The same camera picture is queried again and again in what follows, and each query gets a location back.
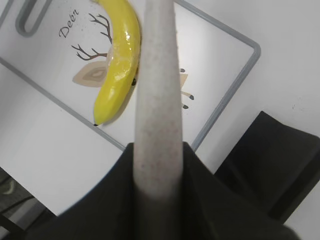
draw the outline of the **white table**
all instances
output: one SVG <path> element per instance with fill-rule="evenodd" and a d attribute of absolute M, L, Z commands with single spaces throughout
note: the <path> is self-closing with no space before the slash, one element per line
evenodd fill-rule
<path fill-rule="evenodd" d="M 188 0 L 257 41 L 262 55 L 197 151 L 214 173 L 258 113 L 320 137 L 317 0 Z M 287 220 L 304 240 L 320 239 L 320 184 Z"/>

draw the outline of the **black object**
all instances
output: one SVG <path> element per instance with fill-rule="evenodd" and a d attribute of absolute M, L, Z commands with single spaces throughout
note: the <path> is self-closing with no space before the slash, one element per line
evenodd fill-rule
<path fill-rule="evenodd" d="M 262 111 L 215 176 L 284 223 L 320 179 L 320 139 Z"/>
<path fill-rule="evenodd" d="M 134 239 L 133 148 L 132 143 L 127 146 L 115 166 L 87 196 L 61 216 L 29 232 L 26 239 Z M 222 185 L 187 143 L 183 155 L 181 239 L 298 239 L 291 230 Z"/>

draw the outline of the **cutting board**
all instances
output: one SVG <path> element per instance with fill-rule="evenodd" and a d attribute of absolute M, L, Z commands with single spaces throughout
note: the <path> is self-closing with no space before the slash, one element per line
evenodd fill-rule
<path fill-rule="evenodd" d="M 0 4 L 0 14 L 5 9 L 0 26 L 2 64 L 22 73 L 20 77 L 35 83 L 65 110 L 78 113 L 73 115 L 94 129 L 93 106 L 108 72 L 105 62 L 113 37 L 108 14 L 89 0 L 38 0 L 34 6 L 28 2 Z M 143 26 L 145 1 L 130 2 Z M 177 2 L 183 140 L 192 144 L 204 138 L 204 126 L 213 123 L 213 113 L 221 108 L 222 100 L 248 67 L 255 49 L 192 7 L 186 8 L 184 1 Z M 121 114 L 98 127 L 121 149 L 135 139 L 138 87 L 139 76 Z"/>

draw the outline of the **white surface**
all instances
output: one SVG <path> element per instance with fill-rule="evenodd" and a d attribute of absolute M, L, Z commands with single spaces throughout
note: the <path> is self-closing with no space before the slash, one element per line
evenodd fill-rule
<path fill-rule="evenodd" d="M 53 213 L 72 206 L 121 155 L 0 65 L 0 166 Z"/>
<path fill-rule="evenodd" d="M 132 0 L 132 3 L 142 20 L 139 9 L 143 9 L 144 0 Z M 78 85 L 72 79 L 89 62 L 105 58 L 81 60 L 71 45 L 77 47 L 79 44 L 90 54 L 94 53 L 91 48 L 107 53 L 111 44 L 100 33 L 106 29 L 90 22 L 92 17 L 89 13 L 94 16 L 107 14 L 89 0 L 52 1 L 37 33 L 26 38 L 15 29 L 22 4 L 23 1 L 14 1 L 0 28 L 0 56 L 93 124 L 93 105 L 100 89 Z M 34 13 L 39 12 L 42 4 L 36 6 L 38 11 L 32 11 Z M 59 30 L 67 25 L 69 14 L 74 9 L 79 15 L 75 16 L 67 37 L 59 37 Z M 194 96 L 194 100 L 182 96 L 182 102 L 189 106 L 182 111 L 183 140 L 192 144 L 248 62 L 253 49 L 177 4 L 175 13 L 180 67 L 188 74 L 182 90 Z M 32 22 L 37 17 L 32 13 L 29 19 Z M 116 121 L 100 128 L 126 146 L 135 139 L 135 112 L 134 91 L 124 113 Z"/>
<path fill-rule="evenodd" d="M 257 41 L 262 56 L 197 151 L 215 172 L 261 110 L 320 137 L 320 2 L 189 0 Z M 320 184 L 286 224 L 320 239 Z"/>

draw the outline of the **white cutting board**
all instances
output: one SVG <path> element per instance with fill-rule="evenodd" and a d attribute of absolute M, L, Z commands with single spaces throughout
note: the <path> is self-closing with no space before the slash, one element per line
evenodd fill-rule
<path fill-rule="evenodd" d="M 121 151 L 0 65 L 0 167 L 58 215 Z"/>
<path fill-rule="evenodd" d="M 130 2 L 143 25 L 144 0 Z M 89 0 L 54 0 L 37 32 L 31 37 L 24 37 L 15 27 L 23 3 L 13 2 L 0 28 L 0 57 L 93 124 L 93 106 L 100 89 L 74 83 L 73 78 L 87 64 L 105 61 L 106 58 L 82 60 L 72 46 L 78 47 L 79 44 L 90 55 L 95 54 L 92 48 L 99 53 L 107 53 L 111 43 L 101 34 L 107 33 L 107 29 L 90 22 L 93 20 L 90 14 L 95 17 L 100 14 L 109 19 L 108 15 Z M 191 144 L 254 50 L 176 3 L 175 11 L 180 67 L 187 74 L 182 91 L 194 96 L 191 100 L 182 95 L 182 102 L 189 107 L 182 109 L 183 140 Z M 35 15 L 31 13 L 27 21 L 26 29 L 30 29 L 37 18 L 37 11 L 34 12 Z M 101 17 L 97 19 L 106 23 Z M 133 87 L 132 96 L 120 117 L 99 128 L 124 146 L 133 142 L 135 107 L 136 90 Z"/>

